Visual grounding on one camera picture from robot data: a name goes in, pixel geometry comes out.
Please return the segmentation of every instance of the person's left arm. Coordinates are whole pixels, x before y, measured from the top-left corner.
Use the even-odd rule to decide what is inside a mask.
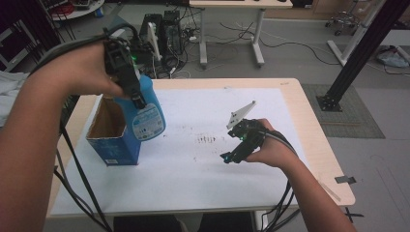
[[[69,95],[122,96],[103,43],[62,55],[30,75],[0,130],[0,231],[43,231],[62,106]]]

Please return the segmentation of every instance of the white paper sheet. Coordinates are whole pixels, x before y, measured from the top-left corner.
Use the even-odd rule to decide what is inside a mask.
[[[107,167],[85,140],[97,102],[76,152],[105,213],[189,212],[260,209],[280,200],[282,172],[261,163],[225,164],[220,154],[239,143],[226,129],[230,113],[256,101],[247,119],[267,118],[307,163],[280,89],[157,90],[166,120],[160,136],[143,142],[139,165]],[[73,189],[88,194],[73,159],[67,172]],[[81,214],[61,187],[53,215]]]

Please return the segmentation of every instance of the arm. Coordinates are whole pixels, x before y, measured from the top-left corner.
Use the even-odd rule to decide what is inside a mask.
[[[273,130],[266,119],[260,121],[268,130]],[[307,167],[285,145],[268,137],[247,161],[263,162],[283,171],[298,199],[308,231],[356,231]]]
[[[69,95],[122,96],[94,43],[51,61],[28,77],[0,130],[0,231],[43,231],[59,120]]]

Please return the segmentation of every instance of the bottle label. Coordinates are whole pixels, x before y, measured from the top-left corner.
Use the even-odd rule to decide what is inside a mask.
[[[140,109],[132,121],[132,130],[138,140],[153,138],[163,129],[160,111],[153,103],[148,103],[143,109]]]

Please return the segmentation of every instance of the black pole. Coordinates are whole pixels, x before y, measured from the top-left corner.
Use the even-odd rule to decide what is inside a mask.
[[[316,97],[323,111],[336,111],[338,103],[366,64],[373,51],[383,42],[395,22],[403,15],[410,0],[387,0],[368,27],[346,65],[325,96]]]

